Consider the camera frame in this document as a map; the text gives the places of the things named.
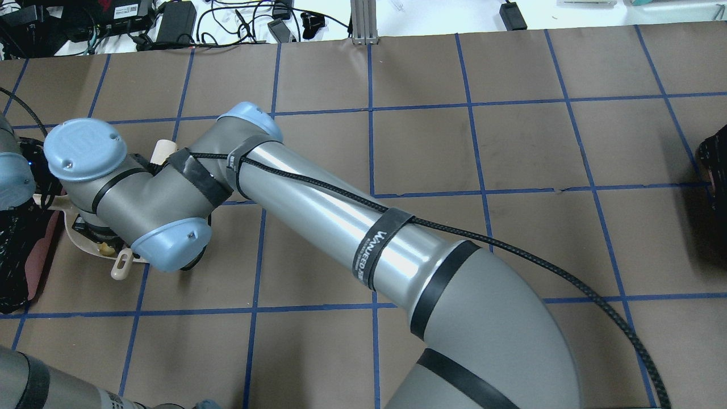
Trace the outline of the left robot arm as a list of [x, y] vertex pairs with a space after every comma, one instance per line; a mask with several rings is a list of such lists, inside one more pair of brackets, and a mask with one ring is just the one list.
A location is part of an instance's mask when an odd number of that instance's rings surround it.
[[122, 258], [138, 254], [174, 271], [203, 253], [208, 215], [231, 192], [192, 150], [148, 165], [98, 119], [67, 121], [40, 143], [16, 137], [2, 118], [2, 312], [26, 306], [39, 290], [55, 210], [78, 210], [92, 233], [119, 239]]

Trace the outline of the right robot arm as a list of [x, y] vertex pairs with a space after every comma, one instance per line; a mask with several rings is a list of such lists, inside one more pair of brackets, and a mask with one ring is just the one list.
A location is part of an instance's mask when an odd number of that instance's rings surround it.
[[49, 170], [81, 219], [122, 239], [156, 269], [189, 265], [211, 237], [207, 217], [232, 194], [407, 313], [425, 345], [389, 408], [581, 408], [578, 371], [537, 293], [483, 239], [437, 235], [283, 143], [275, 121], [240, 103], [156, 173], [119, 131], [94, 118], [52, 128]]

